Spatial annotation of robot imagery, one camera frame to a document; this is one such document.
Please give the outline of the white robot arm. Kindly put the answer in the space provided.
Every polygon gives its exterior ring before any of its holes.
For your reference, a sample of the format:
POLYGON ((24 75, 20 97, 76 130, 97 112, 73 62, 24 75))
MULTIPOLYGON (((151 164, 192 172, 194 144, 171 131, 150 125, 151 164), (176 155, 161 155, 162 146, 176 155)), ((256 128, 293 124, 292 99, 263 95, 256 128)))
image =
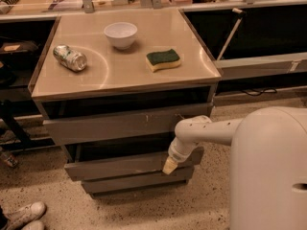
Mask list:
POLYGON ((230 147, 230 230, 307 230, 307 109, 273 106, 242 119, 177 123, 163 167, 201 142, 230 147))

